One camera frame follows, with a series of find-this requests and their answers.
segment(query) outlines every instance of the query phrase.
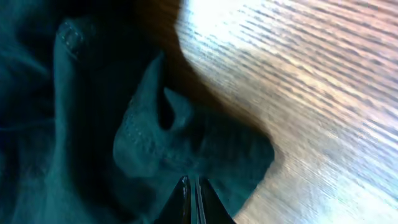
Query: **wooden table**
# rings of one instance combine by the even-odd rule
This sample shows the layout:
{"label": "wooden table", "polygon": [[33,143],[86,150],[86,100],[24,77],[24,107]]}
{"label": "wooden table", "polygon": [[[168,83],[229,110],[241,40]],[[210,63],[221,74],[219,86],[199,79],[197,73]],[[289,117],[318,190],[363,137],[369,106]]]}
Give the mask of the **wooden table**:
{"label": "wooden table", "polygon": [[267,133],[237,223],[398,223],[397,0],[140,0],[169,81]]}

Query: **dark teal cloth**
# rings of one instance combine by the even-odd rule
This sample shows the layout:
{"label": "dark teal cloth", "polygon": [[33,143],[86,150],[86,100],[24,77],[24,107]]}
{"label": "dark teal cloth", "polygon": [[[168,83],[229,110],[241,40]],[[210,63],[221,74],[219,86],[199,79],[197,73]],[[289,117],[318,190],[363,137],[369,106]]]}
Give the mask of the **dark teal cloth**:
{"label": "dark teal cloth", "polygon": [[121,12],[0,0],[0,223],[152,223],[182,175],[234,215],[264,177],[269,140],[167,88]]}

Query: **fabric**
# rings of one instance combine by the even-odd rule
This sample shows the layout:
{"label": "fabric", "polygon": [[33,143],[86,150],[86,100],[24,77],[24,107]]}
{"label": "fabric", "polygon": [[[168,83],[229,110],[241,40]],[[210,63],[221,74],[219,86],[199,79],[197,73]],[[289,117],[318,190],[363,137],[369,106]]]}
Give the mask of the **fabric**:
{"label": "fabric", "polygon": [[182,175],[233,215],[263,179],[269,140],[167,88],[125,8],[0,0],[0,223],[153,223]]}

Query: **table surface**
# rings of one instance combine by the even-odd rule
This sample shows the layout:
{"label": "table surface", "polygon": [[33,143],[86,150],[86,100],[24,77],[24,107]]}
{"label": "table surface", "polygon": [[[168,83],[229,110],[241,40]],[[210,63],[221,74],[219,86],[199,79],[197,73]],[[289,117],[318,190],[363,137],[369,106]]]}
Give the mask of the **table surface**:
{"label": "table surface", "polygon": [[140,0],[171,85],[270,136],[237,223],[398,223],[398,1]]}

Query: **wood grain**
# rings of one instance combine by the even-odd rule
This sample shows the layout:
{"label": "wood grain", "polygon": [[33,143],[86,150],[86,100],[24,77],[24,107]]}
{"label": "wood grain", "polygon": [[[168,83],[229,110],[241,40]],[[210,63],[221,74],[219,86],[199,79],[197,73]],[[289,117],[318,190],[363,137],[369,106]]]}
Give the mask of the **wood grain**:
{"label": "wood grain", "polygon": [[264,130],[237,223],[398,223],[398,1],[145,0],[169,82]]}

